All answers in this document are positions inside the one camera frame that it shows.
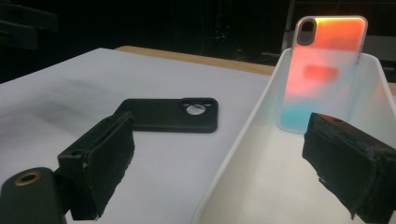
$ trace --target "phone case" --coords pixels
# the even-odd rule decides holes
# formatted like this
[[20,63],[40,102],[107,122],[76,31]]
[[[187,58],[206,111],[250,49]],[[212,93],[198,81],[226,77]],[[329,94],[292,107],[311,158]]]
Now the phone case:
[[281,129],[304,133],[312,112],[348,120],[366,29],[367,21],[360,16],[298,21],[279,113]]
[[134,131],[213,133],[218,128],[219,104],[213,98],[127,99],[115,114],[128,111]]

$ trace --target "metal ring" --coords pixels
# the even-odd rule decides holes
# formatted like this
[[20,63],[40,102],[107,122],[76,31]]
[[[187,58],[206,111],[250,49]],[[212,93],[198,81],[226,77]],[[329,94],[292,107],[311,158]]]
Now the metal ring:
[[16,186],[22,187],[22,186],[30,185],[30,184],[36,182],[37,180],[39,180],[40,178],[41,178],[41,173],[40,172],[32,171],[32,172],[26,173],[26,174],[21,175],[20,177],[18,177],[14,181],[14,184]]

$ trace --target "plastic tray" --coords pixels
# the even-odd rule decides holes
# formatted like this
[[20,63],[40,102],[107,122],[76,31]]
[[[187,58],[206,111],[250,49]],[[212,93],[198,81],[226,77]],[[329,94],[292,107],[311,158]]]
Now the plastic tray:
[[[351,220],[318,182],[302,158],[304,136],[278,128],[289,65],[287,49],[196,209],[193,224],[363,223],[359,217]],[[353,116],[345,121],[396,147],[396,109],[378,59],[362,54],[355,81]]]

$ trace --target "translucent phone case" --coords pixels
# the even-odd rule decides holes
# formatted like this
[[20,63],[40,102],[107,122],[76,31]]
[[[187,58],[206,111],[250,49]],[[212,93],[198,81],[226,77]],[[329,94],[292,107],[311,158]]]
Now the translucent phone case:
[[359,16],[298,21],[279,113],[281,129],[304,133],[312,112],[348,120],[366,29],[366,19]]

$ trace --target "black phone case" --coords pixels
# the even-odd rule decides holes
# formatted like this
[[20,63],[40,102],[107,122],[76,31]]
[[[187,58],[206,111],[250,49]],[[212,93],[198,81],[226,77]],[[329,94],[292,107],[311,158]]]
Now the black phone case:
[[213,133],[219,104],[213,98],[127,99],[115,113],[130,111],[134,131]]

